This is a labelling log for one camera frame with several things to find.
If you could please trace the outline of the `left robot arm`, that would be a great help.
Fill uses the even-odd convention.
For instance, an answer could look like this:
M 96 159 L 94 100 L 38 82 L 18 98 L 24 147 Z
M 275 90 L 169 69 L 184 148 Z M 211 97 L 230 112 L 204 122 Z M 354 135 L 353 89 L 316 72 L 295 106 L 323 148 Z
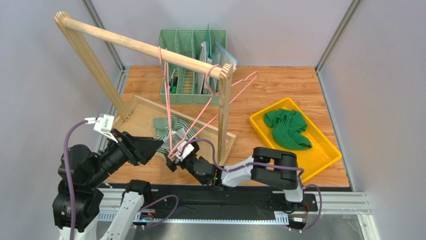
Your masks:
M 62 179 L 52 203 L 54 224 L 64 239 L 94 240 L 104 197 L 98 187 L 125 163 L 146 165 L 164 142 L 112 129 L 106 148 L 96 153 L 84 144 L 69 146 L 71 133 L 58 168 Z

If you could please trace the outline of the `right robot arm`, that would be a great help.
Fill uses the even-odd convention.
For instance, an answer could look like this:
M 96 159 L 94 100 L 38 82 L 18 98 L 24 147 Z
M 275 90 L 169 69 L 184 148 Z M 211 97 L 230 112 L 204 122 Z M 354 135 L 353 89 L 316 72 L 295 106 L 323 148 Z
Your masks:
M 235 188 L 253 180 L 284 192 L 285 200 L 302 203 L 304 172 L 298 166 L 297 155 L 278 149 L 256 147 L 251 156 L 234 165 L 220 166 L 214 159 L 209 162 L 197 156 L 198 140 L 184 145 L 184 152 L 174 159 L 166 157 L 166 166 L 172 171 L 178 167 L 187 170 L 200 184 L 222 188 Z

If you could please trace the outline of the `green white striped tank top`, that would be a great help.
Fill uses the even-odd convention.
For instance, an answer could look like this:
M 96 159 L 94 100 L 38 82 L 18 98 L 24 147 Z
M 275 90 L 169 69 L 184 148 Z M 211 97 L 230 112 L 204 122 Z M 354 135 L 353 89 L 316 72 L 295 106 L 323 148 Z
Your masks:
M 190 126 L 182 118 L 171 116 L 171 142 L 170 144 L 170 131 L 169 120 L 166 117 L 158 117 L 152 120 L 153 128 L 156 132 L 157 140 L 163 141 L 162 146 L 158 152 L 162 154 L 169 154 L 171 149 L 174 148 L 181 140 L 184 139 L 185 133 Z

